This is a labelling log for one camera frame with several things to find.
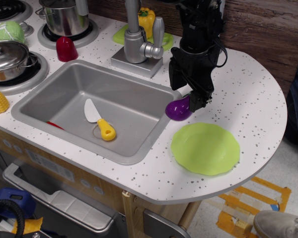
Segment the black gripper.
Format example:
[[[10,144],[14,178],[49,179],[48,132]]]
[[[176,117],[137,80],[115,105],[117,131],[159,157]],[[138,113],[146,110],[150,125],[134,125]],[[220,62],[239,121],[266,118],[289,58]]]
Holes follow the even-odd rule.
[[[212,46],[206,52],[191,54],[183,49],[173,47],[169,62],[169,80],[172,90],[187,84],[190,92],[189,111],[195,112],[204,108],[211,100],[214,91],[211,73],[217,66],[220,49]]]

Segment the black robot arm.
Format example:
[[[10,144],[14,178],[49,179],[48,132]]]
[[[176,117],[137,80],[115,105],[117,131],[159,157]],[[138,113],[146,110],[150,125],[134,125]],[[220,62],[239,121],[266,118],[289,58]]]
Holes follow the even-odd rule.
[[[204,108],[212,99],[212,71],[220,52],[227,53],[220,40],[224,20],[219,0],[182,0],[176,4],[183,28],[179,47],[171,49],[169,79],[172,90],[191,87],[189,111]]]

